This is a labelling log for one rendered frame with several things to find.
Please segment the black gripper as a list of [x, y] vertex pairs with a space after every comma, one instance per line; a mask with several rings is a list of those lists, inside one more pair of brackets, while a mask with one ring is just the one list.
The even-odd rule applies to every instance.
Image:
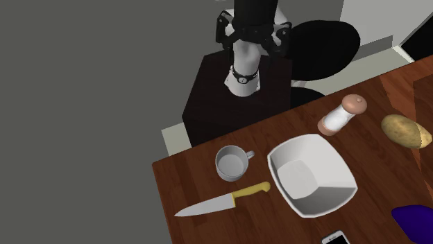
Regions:
[[[223, 10], [216, 20], [215, 41], [225, 50], [232, 49], [238, 38], [245, 42], [263, 44], [271, 42], [269, 55], [286, 56], [289, 50], [292, 23], [275, 24], [278, 0], [235, 0], [234, 18]], [[226, 35], [231, 24], [234, 31]]]

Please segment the black chair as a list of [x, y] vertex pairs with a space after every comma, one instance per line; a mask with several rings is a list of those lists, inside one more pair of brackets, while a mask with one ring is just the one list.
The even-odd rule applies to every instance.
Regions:
[[310, 82], [346, 68], [360, 47], [354, 26], [344, 21], [312, 20], [292, 28], [286, 58], [292, 61], [292, 80]]

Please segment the dark robot stand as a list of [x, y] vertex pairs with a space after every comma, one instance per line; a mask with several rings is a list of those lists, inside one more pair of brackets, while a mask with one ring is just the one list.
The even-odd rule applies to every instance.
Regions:
[[224, 85], [229, 68], [228, 51], [211, 53], [202, 59], [182, 113], [193, 147], [291, 107], [291, 60], [263, 55], [260, 90], [247, 97], [235, 96]]

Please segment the white and wood salt shaker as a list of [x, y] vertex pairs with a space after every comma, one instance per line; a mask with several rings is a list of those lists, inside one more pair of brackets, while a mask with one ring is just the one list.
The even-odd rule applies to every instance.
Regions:
[[367, 105], [365, 98], [358, 94], [344, 96], [341, 104], [318, 122], [319, 131], [326, 136], [335, 135], [355, 115], [364, 113]]

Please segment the white mug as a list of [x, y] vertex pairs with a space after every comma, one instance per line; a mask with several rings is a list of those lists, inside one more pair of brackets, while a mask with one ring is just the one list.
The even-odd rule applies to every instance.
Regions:
[[239, 146], [224, 146], [215, 157], [216, 171], [222, 180], [237, 181], [246, 172], [249, 160], [254, 156], [253, 150], [245, 152]]

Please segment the white square bowl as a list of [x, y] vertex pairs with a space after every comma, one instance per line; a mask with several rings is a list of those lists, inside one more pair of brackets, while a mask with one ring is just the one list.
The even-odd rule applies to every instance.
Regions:
[[267, 161], [279, 192], [302, 218], [332, 213], [358, 190], [343, 157], [319, 134], [286, 140], [271, 150]]

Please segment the brown potato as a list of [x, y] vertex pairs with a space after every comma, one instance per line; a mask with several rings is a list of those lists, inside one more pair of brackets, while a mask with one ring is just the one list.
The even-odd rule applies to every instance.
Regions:
[[393, 142], [406, 148], [425, 148], [433, 142], [433, 136], [417, 122], [399, 114], [386, 115], [381, 129]]

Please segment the brown wooden table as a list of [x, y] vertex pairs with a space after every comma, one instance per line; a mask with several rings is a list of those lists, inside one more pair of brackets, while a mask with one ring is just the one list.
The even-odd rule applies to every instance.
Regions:
[[[418, 167], [417, 152], [389, 141], [380, 123], [394, 113], [414, 118], [413, 84], [432, 74], [433, 55], [153, 163], [173, 244], [320, 244], [337, 229], [352, 244], [410, 244], [391, 210], [433, 207], [431, 184]], [[189, 205], [271, 181], [268, 153], [289, 138], [315, 133], [319, 120], [346, 94], [359, 94], [368, 103], [365, 113], [329, 138], [358, 184], [348, 204], [326, 216], [301, 218], [272, 186], [238, 198], [233, 209], [175, 217]], [[215, 166], [216, 154], [229, 145], [255, 152], [234, 182], [222, 180]]]

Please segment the white smartphone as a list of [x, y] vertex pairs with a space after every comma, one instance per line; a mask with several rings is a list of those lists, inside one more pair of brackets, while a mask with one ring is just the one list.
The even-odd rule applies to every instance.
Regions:
[[337, 230], [323, 237], [321, 244], [350, 244], [350, 242], [341, 230]]

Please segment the purple flat object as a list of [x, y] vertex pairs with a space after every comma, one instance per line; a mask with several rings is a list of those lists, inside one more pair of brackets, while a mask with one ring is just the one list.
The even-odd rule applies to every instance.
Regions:
[[433, 244], [433, 209], [423, 205], [407, 205], [391, 210], [402, 231], [415, 244]]

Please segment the yellow handled kitchen knife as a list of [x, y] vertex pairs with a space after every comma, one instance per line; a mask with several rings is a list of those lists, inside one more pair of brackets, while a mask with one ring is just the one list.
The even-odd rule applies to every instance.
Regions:
[[268, 192], [270, 188], [271, 184], [269, 182], [261, 182], [244, 189], [233, 191], [231, 193], [220, 195], [218, 197], [188, 206], [176, 213], [175, 217], [198, 216], [235, 208], [237, 198], [252, 195], [260, 191]]

